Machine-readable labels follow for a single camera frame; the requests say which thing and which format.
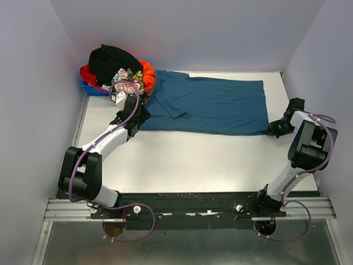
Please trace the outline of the teal blue t shirt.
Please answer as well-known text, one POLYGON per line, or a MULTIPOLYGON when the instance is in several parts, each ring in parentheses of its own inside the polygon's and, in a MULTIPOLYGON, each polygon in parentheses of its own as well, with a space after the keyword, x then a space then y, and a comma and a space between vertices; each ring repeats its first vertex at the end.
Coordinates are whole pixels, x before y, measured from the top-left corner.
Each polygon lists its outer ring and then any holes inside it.
POLYGON ((187 131, 232 136, 264 135, 268 111, 264 84, 158 70, 145 105, 144 131, 187 131))

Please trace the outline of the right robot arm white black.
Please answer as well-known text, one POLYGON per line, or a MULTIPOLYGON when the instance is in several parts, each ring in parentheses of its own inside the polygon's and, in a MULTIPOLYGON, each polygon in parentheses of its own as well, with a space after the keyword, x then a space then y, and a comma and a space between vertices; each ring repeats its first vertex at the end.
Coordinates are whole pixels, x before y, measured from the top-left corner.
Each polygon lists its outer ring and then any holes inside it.
POLYGON ((279 138, 294 133, 288 150, 288 163, 277 178, 259 190, 253 204, 260 216, 276 214, 285 207, 285 199, 293 188, 309 174, 326 168, 338 136, 337 129, 324 124, 336 120, 304 110, 305 100, 292 98, 279 120, 269 124, 267 134, 279 138))

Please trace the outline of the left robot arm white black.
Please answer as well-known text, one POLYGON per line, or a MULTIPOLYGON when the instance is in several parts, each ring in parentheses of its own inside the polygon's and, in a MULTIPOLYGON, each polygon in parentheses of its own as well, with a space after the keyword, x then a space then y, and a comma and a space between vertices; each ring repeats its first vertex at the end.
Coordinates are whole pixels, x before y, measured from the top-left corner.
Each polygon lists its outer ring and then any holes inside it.
POLYGON ((103 205, 110 218, 122 213, 121 194, 103 185, 103 162, 119 146, 128 142, 151 117, 141 97, 121 93, 118 112, 108 128, 82 147, 69 147, 64 155, 58 189, 69 200, 86 200, 103 205))

